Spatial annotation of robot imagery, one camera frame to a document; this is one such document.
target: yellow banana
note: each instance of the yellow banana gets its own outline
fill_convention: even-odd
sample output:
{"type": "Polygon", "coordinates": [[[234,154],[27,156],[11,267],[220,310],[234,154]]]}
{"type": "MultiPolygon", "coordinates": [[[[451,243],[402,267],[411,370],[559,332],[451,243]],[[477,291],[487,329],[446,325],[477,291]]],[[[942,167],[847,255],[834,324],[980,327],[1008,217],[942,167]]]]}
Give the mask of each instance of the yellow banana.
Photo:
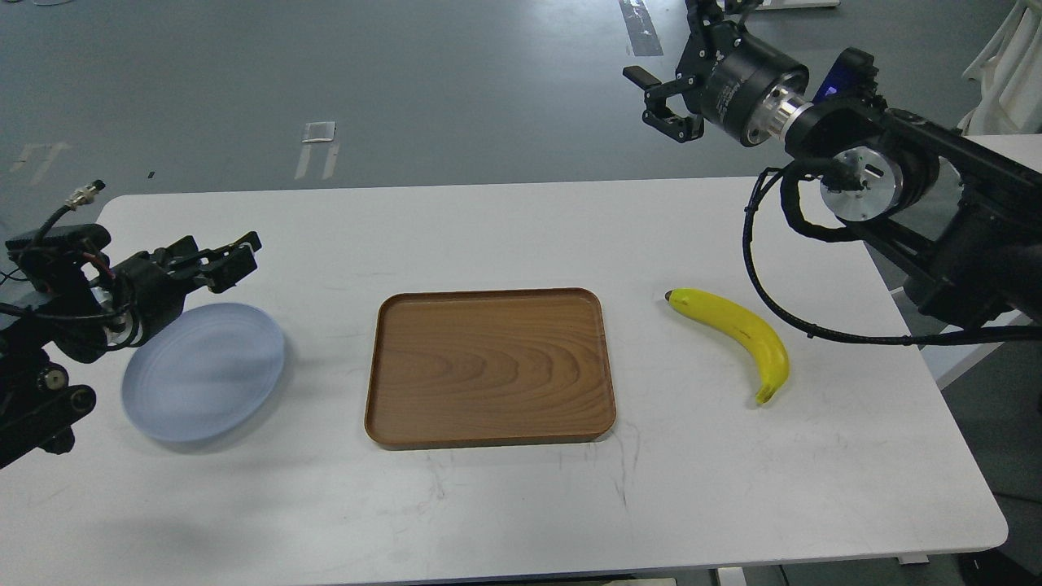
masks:
{"type": "Polygon", "coordinates": [[[789,352],[766,321],[738,303],[699,289],[674,289],[666,300],[680,315],[713,326],[749,350],[760,370],[762,386],[756,402],[763,405],[789,377],[789,352]]]}

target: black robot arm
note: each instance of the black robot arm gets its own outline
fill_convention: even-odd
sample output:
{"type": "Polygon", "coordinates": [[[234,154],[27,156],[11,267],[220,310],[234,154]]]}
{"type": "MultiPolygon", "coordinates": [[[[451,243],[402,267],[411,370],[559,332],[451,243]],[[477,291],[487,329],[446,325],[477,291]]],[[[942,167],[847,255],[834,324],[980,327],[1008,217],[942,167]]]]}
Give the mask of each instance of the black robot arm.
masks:
{"type": "Polygon", "coordinates": [[[38,446],[53,454],[72,449],[71,425],[97,401],[90,387],[69,384],[46,344],[54,342],[82,363],[140,346],[181,314],[185,295],[201,287],[222,293],[256,268],[260,240],[253,231],[214,250],[199,250],[185,236],[110,266],[102,252],[111,240],[105,228],[53,227],[103,188],[100,181],[80,188],[40,229],[5,243],[33,290],[0,302],[0,467],[38,446]],[[95,278],[83,273],[86,265],[96,269],[95,278]]]}
{"type": "Polygon", "coordinates": [[[704,120],[747,147],[782,140],[795,158],[780,180],[790,225],[811,238],[870,243],[909,275],[904,290],[925,315],[966,329],[1011,308],[1042,319],[1042,175],[890,108],[864,51],[845,50],[813,98],[804,96],[807,68],[746,30],[755,4],[688,0],[691,34],[676,79],[662,83],[640,67],[623,70],[644,90],[644,121],[678,142],[701,137],[704,120]],[[666,106],[673,95],[690,117],[666,106]],[[829,158],[841,165],[799,171],[815,166],[800,161],[829,158]],[[893,215],[934,186],[941,158],[960,173],[964,191],[958,213],[932,240],[893,215]],[[810,178],[821,179],[822,198],[844,227],[802,219],[798,182],[810,178]]]}

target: gray floor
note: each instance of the gray floor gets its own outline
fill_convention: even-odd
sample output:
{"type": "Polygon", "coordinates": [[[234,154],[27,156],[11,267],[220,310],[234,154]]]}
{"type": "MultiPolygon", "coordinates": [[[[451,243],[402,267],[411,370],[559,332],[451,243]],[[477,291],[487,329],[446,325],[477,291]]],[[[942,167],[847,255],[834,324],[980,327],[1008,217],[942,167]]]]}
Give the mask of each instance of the gray floor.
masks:
{"type": "MultiPolygon", "coordinates": [[[[668,77],[687,36],[681,0],[647,4],[663,56],[631,56],[614,0],[0,3],[0,236],[34,228],[96,177],[109,185],[103,202],[126,193],[750,175],[784,163],[778,144],[744,149],[708,128],[680,146],[641,122],[640,92],[622,67],[668,77]],[[322,177],[329,147],[319,146],[295,178],[301,127],[320,120],[338,123],[336,168],[322,177]]],[[[1012,5],[848,0],[760,14],[750,28],[807,64],[812,87],[845,47],[868,50],[892,105],[953,126],[978,99],[960,74],[1012,5]]],[[[938,191],[927,222],[943,223],[956,196],[950,186],[938,191]]],[[[69,221],[94,219],[101,206],[93,207],[69,221]]],[[[946,391],[993,487],[1036,497],[1040,362],[1033,346],[1008,346],[946,391]]],[[[1038,508],[1002,506],[1007,548],[1035,563],[1038,508]]],[[[950,557],[791,566],[789,576],[794,585],[960,582],[950,557]]],[[[704,572],[677,578],[709,583],[704,572]]],[[[774,568],[753,568],[749,582],[782,583],[774,568]]]]}

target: round plate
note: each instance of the round plate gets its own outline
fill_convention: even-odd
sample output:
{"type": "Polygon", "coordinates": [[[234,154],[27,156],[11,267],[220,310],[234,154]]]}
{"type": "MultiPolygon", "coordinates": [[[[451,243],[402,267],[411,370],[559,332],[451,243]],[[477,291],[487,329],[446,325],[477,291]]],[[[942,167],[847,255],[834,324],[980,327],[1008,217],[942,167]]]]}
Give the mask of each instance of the round plate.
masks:
{"type": "Polygon", "coordinates": [[[271,394],[286,359],[282,332],[241,303],[184,312],[134,352],[123,409],[157,440],[208,439],[245,421],[271,394]]]}

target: wooden tray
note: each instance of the wooden tray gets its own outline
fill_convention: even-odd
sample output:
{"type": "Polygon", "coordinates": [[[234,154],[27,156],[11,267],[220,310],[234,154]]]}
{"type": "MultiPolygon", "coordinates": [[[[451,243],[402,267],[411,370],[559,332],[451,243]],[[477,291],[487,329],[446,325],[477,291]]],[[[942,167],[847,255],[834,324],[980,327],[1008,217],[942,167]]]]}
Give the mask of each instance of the wooden tray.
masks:
{"type": "Polygon", "coordinates": [[[590,441],[615,422],[585,289],[406,293],[383,302],[366,431],[389,448],[590,441]]]}

